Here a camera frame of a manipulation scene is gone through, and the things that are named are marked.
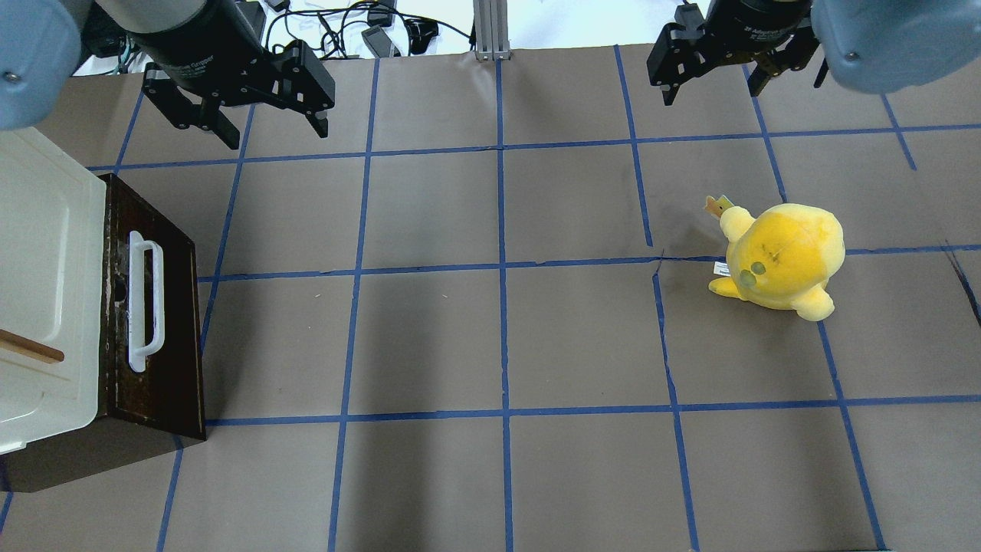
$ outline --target plush toy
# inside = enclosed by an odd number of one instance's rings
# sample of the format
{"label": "plush toy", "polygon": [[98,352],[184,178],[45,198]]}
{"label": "plush toy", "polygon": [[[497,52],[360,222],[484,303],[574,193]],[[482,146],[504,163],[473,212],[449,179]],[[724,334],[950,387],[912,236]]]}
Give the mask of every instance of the plush toy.
{"label": "plush toy", "polygon": [[729,240],[730,276],[713,280],[712,292],[768,308],[796,310],[805,320],[823,320],[835,309],[824,291],[845,261],[842,225],[835,215],[784,203],[752,218],[725,195],[709,197],[705,210],[719,217]]}

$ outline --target grid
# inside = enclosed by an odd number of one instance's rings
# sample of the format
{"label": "grid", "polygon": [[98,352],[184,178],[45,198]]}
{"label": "grid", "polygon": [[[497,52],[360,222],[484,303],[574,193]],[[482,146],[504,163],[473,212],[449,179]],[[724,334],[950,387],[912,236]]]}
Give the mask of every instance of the grid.
{"label": "grid", "polygon": [[[883,95],[881,97],[881,100],[884,104],[884,107],[889,115],[889,119],[892,123],[892,126],[889,128],[808,131],[808,132],[790,131],[790,132],[773,133],[773,132],[768,132],[766,121],[764,119],[762,110],[760,109],[759,102],[754,98],[752,100],[752,104],[755,111],[756,119],[759,124],[758,133],[679,136],[679,137],[667,137],[667,138],[638,137],[635,128],[632,103],[631,103],[630,94],[627,86],[627,78],[626,78],[624,64],[621,58],[621,51],[619,46],[613,47],[613,53],[614,53],[614,59],[616,62],[617,72],[619,75],[620,84],[622,88],[623,101],[626,109],[627,122],[630,132],[630,137],[626,139],[562,141],[562,142],[543,142],[543,143],[506,143],[504,139],[505,134],[504,134],[501,62],[497,61],[495,62],[496,63],[495,66],[496,143],[495,144],[488,144],[485,146],[440,147],[440,148],[428,148],[428,149],[399,149],[399,150],[376,151],[373,149],[373,133],[375,127],[375,113],[376,113],[376,102],[378,96],[378,81],[379,81],[379,70],[380,70],[380,63],[378,60],[376,60],[373,68],[371,104],[370,104],[371,107],[370,107],[370,114],[368,120],[367,142],[365,144],[364,151],[354,152],[354,153],[283,155],[283,156],[253,157],[253,158],[246,157],[245,152],[248,147],[249,133],[252,127],[252,121],[255,112],[255,108],[253,106],[252,108],[250,108],[248,113],[248,119],[245,124],[244,132],[243,132],[242,145],[237,158],[214,159],[214,160],[204,160],[204,161],[177,161],[177,162],[161,162],[161,163],[124,164],[123,160],[126,154],[129,138],[132,134],[133,127],[136,122],[136,117],[137,114],[139,113],[142,103],[142,94],[140,94],[133,107],[126,137],[124,138],[115,165],[88,167],[92,171],[111,170],[115,173],[118,173],[120,170],[125,170],[125,169],[166,168],[166,167],[177,167],[177,166],[213,165],[213,164],[235,165],[234,179],[232,181],[232,189],[229,197],[228,209],[224,219],[224,225],[222,228],[221,241],[218,248],[218,256],[215,263],[214,273],[212,276],[205,276],[199,278],[199,282],[212,284],[210,297],[208,298],[207,308],[205,310],[205,315],[202,322],[202,330],[201,330],[202,354],[207,343],[207,336],[211,325],[212,312],[214,309],[215,300],[216,297],[218,296],[220,286],[223,282],[241,281],[241,280],[262,280],[262,279],[273,279],[273,278],[321,278],[321,277],[335,277],[335,276],[345,276],[345,277],[353,278],[351,311],[350,311],[350,319],[348,324],[346,361],[345,361],[344,378],[343,378],[342,402],[341,402],[341,409],[339,414],[215,418],[215,419],[208,420],[208,425],[212,427],[244,426],[244,425],[277,425],[277,424],[297,424],[297,423],[337,424],[339,437],[337,440],[337,447],[336,447],[336,469],[334,475],[334,488],[333,488],[332,505],[331,505],[331,512],[330,512],[329,550],[333,551],[336,549],[336,535],[337,535],[337,524],[338,524],[338,511],[340,508],[340,494],[341,494],[341,480],[342,480],[342,471],[343,471],[343,462],[344,462],[345,436],[346,436],[347,425],[349,423],[366,423],[366,422],[376,422],[376,421],[412,420],[412,419],[449,419],[449,418],[500,419],[501,439],[503,445],[502,450],[503,450],[504,487],[502,489],[502,495],[503,495],[503,507],[504,507],[504,521],[505,521],[505,544],[506,544],[506,549],[508,551],[511,551],[514,549],[514,523],[512,520],[513,511],[512,511],[512,483],[511,483],[511,478],[512,478],[511,476],[511,429],[510,429],[512,417],[541,416],[541,415],[580,415],[580,414],[671,413],[673,417],[674,434],[675,434],[677,456],[678,456],[678,462],[680,468],[682,492],[685,501],[685,510],[686,510],[686,517],[688,522],[689,538],[691,541],[692,549],[699,550],[698,530],[697,530],[697,504],[695,504],[695,501],[693,499],[690,475],[688,471],[688,460],[686,456],[685,437],[682,427],[681,414],[695,413],[695,412],[763,411],[763,410],[792,410],[792,409],[813,409],[813,408],[823,408],[823,409],[837,408],[838,411],[840,412],[842,423],[844,425],[845,431],[848,436],[848,442],[852,453],[852,461],[854,464],[854,469],[857,474],[859,485],[861,487],[861,494],[865,503],[865,509],[867,512],[869,524],[872,529],[872,533],[875,538],[875,543],[877,548],[881,550],[885,550],[887,548],[887,542],[883,536],[883,531],[878,521],[878,516],[876,514],[876,508],[874,503],[874,497],[872,496],[872,493],[869,490],[868,482],[865,475],[865,469],[862,463],[861,453],[859,451],[858,443],[855,438],[854,431],[852,429],[852,421],[851,421],[849,408],[856,407],[856,406],[869,407],[869,406],[909,405],[909,404],[950,404],[950,403],[981,402],[981,395],[897,396],[897,397],[878,397],[878,398],[877,397],[869,397],[869,398],[847,397],[845,395],[845,392],[842,388],[841,381],[838,376],[838,371],[837,371],[834,354],[833,354],[833,347],[832,347],[831,340],[828,337],[827,329],[825,328],[823,322],[819,322],[816,324],[816,331],[820,336],[820,341],[827,361],[828,375],[830,376],[834,386],[835,398],[833,400],[800,400],[800,401],[737,402],[737,403],[685,403],[681,400],[681,398],[679,398],[677,389],[674,384],[674,380],[672,378],[671,360],[669,355],[670,351],[665,337],[666,324],[670,324],[671,322],[670,319],[665,315],[660,277],[658,274],[660,263],[709,262],[714,260],[722,260],[723,257],[715,256],[715,255],[676,256],[676,255],[660,254],[660,255],[649,255],[649,256],[625,256],[625,257],[617,257],[617,258],[578,258],[578,259],[573,258],[573,259],[556,259],[556,260],[546,260],[546,261],[509,261],[507,257],[506,227],[505,227],[505,216],[504,216],[505,213],[504,207],[505,207],[505,200],[506,200],[505,188],[504,188],[504,176],[506,173],[505,151],[508,150],[537,149],[537,148],[575,148],[575,147],[586,147],[586,146],[629,144],[631,146],[632,155],[633,155],[633,164],[634,164],[633,168],[634,168],[634,174],[635,174],[637,190],[638,190],[638,210],[640,211],[641,219],[643,220],[643,225],[644,225],[643,230],[644,230],[646,243],[648,246],[651,246],[652,244],[656,243],[656,236],[652,235],[650,229],[649,216],[647,214],[647,204],[645,199],[645,183],[643,178],[643,171],[641,168],[640,152],[638,149],[638,145],[641,143],[701,141],[701,140],[744,140],[744,139],[761,140],[766,147],[767,155],[778,187],[778,193],[784,201],[787,201],[788,195],[787,195],[787,191],[784,188],[783,178],[780,172],[777,156],[774,152],[774,148],[771,143],[772,138],[893,134],[898,139],[899,146],[902,149],[903,155],[909,165],[909,168],[912,170],[916,170],[915,161],[912,157],[912,153],[910,152],[909,147],[907,146],[904,138],[905,135],[911,133],[935,133],[935,132],[945,132],[945,131],[981,129],[981,124],[902,127],[898,123],[897,118],[893,113],[888,98],[885,95]],[[372,159],[374,157],[395,156],[395,155],[428,155],[428,154],[436,154],[436,153],[457,153],[457,152],[489,151],[489,150],[493,150],[496,152],[496,163],[497,163],[498,263],[446,264],[446,265],[435,265],[435,266],[406,266],[406,267],[394,267],[394,268],[365,268],[363,266],[365,229],[366,229],[366,220],[367,220],[367,212],[368,212],[369,180],[371,174]],[[358,227],[358,240],[357,240],[357,256],[353,268],[339,269],[339,270],[333,270],[327,272],[299,271],[299,272],[264,272],[264,273],[245,273],[245,274],[225,274],[222,271],[226,244],[229,236],[230,227],[232,224],[232,215],[235,209],[235,200],[238,190],[238,182],[244,164],[265,163],[265,162],[286,162],[286,161],[306,160],[306,159],[345,158],[345,157],[359,158],[364,160],[364,173],[363,173],[361,207],[360,207],[360,222]],[[918,252],[945,252],[953,255],[958,251],[978,251],[978,250],[981,250],[981,244],[960,244],[960,245],[941,245],[941,246],[914,245],[904,248],[850,248],[848,250],[848,255],[881,255],[881,254],[904,254],[904,253],[918,253]],[[662,353],[663,353],[664,377],[667,382],[669,402],[667,404],[620,405],[620,406],[603,406],[603,407],[512,408],[510,405],[509,378],[508,378],[508,296],[507,296],[508,271],[514,269],[536,269],[540,267],[625,265],[625,264],[651,264],[658,267],[657,271],[654,272],[653,277],[651,278],[650,291],[654,296],[654,301],[656,304],[656,317],[658,321],[658,331],[659,331],[658,337],[660,339]],[[500,408],[491,409],[491,410],[455,410],[455,411],[435,411],[435,412],[407,412],[407,413],[394,413],[394,414],[350,413],[349,403],[350,403],[351,375],[352,375],[354,344],[356,339],[356,327],[357,327],[357,316],[358,316],[358,303],[360,299],[362,276],[379,275],[379,274],[411,274],[411,273],[449,272],[449,271],[496,271],[498,274],[499,292],[500,292],[499,314],[500,314],[500,328],[501,328],[500,371],[501,371],[501,388],[502,388]],[[976,296],[973,292],[973,288],[971,287],[970,282],[968,281],[967,277],[963,274],[962,270],[958,270],[958,277],[960,279],[960,282],[963,286],[963,289],[968,299],[972,303],[972,308],[974,309],[975,316],[978,316],[979,319],[981,319],[981,315],[978,314]],[[161,520],[160,535],[157,544],[158,550],[163,550],[166,542],[168,524],[169,524],[170,514],[174,501],[174,495],[176,493],[177,483],[181,474],[181,460],[182,460],[182,449],[181,446],[179,446],[179,449],[175,456],[164,516],[163,519]],[[14,498],[13,494],[10,493],[8,493],[5,498],[3,510],[2,512],[0,512],[0,528],[3,527],[3,522],[6,520],[7,513],[10,510],[13,498]]]}

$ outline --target plush toy foot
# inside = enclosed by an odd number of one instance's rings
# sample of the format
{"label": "plush toy foot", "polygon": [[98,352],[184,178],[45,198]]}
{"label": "plush toy foot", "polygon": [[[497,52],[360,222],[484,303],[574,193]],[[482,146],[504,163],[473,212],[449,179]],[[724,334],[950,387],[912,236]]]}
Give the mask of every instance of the plush toy foot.
{"label": "plush toy foot", "polygon": [[835,302],[821,286],[811,290],[791,303],[791,308],[798,312],[804,320],[819,322],[831,315],[835,310]]}
{"label": "plush toy foot", "polygon": [[724,278],[716,278],[708,283],[708,291],[713,294],[720,295],[722,297],[731,297],[733,299],[746,299],[740,295],[739,290],[736,289],[736,282],[732,278],[726,276]]}

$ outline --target gray surface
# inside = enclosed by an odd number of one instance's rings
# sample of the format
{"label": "gray surface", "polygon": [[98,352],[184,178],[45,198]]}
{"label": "gray surface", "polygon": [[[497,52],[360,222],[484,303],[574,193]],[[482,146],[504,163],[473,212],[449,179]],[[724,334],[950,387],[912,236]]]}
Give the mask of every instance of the gray surface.
{"label": "gray surface", "polygon": [[497,262],[493,152],[372,161],[364,265]]}
{"label": "gray surface", "polygon": [[[706,289],[725,240],[704,197],[726,193],[754,215],[780,201],[741,68],[687,83],[667,108],[646,82],[649,50],[620,53],[652,248],[629,143],[511,147],[628,138],[615,51],[518,51],[501,63],[504,253],[517,263],[503,285],[496,151],[372,155],[362,196],[373,62],[331,65],[327,140],[302,117],[256,109],[246,159],[353,157],[242,164],[218,283],[199,286],[202,309],[217,295],[204,353],[210,439],[183,453],[166,551],[330,551],[332,515],[336,552],[511,552],[509,527],[516,552],[877,547],[819,326]],[[979,131],[905,132],[913,172],[895,133],[841,134],[889,129],[885,108],[832,83],[813,91],[817,61],[771,83],[760,105],[774,133],[840,131],[772,139],[789,200],[836,213],[849,248],[899,248],[849,255],[826,322],[882,547],[968,550],[981,541],[981,328],[936,246],[957,246],[977,294],[981,251],[966,249],[981,247]],[[977,67],[891,94],[901,124],[979,122]],[[374,152],[494,146],[494,77],[472,55],[384,60]],[[70,83],[63,105],[90,109],[59,109],[45,132],[85,163],[114,164],[133,79],[93,80],[105,93]],[[245,115],[232,112],[243,130]],[[750,137],[663,139],[715,134]],[[92,136],[106,141],[75,143]],[[121,173],[197,242],[202,276],[222,248],[237,158],[142,102],[124,165],[231,161]],[[911,252],[923,246],[934,252]],[[660,324],[650,257],[663,251],[700,260],[659,264]],[[560,262],[528,262],[548,260]],[[267,274],[229,277],[255,271]],[[942,401],[960,404],[921,404]],[[154,549],[174,459],[14,496],[0,550]]]}
{"label": "gray surface", "polygon": [[336,442],[335,425],[212,430],[183,452],[166,550],[324,550]]}
{"label": "gray surface", "polygon": [[668,402],[650,265],[508,270],[515,408]]}
{"label": "gray surface", "polygon": [[204,356],[207,415],[338,414],[350,289],[348,277],[223,282]]}
{"label": "gray surface", "polygon": [[347,431],[337,550],[504,549],[499,419]]}
{"label": "gray surface", "polygon": [[499,295],[488,271],[365,276],[351,411],[499,408]]}
{"label": "gray surface", "polygon": [[689,547],[671,414],[516,417],[515,550]]}
{"label": "gray surface", "polygon": [[846,394],[981,394],[981,328],[946,255],[853,256],[832,286]]}
{"label": "gray surface", "polygon": [[981,538],[981,408],[853,408],[869,487],[894,550],[974,550]]}
{"label": "gray surface", "polygon": [[242,166],[223,274],[349,268],[358,247],[364,161]]}
{"label": "gray surface", "polygon": [[[767,310],[708,292],[708,283],[718,277],[712,268],[711,262],[665,263],[659,273],[664,332],[679,400],[834,398],[814,324],[791,311]],[[840,287],[832,280],[832,299],[837,299]]]}
{"label": "gray surface", "polygon": [[705,552],[875,549],[838,409],[682,422]]}

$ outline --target yellow plush toy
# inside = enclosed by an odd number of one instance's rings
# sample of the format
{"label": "yellow plush toy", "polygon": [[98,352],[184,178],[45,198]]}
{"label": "yellow plush toy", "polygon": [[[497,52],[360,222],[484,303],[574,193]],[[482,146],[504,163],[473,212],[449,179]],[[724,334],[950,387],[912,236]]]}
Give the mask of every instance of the yellow plush toy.
{"label": "yellow plush toy", "polygon": [[824,291],[845,261],[842,225],[835,215],[784,203],[754,219],[725,195],[718,200],[710,196],[705,210],[719,217],[729,240],[730,276],[713,280],[709,290],[768,308],[796,310],[812,322],[835,309]]}

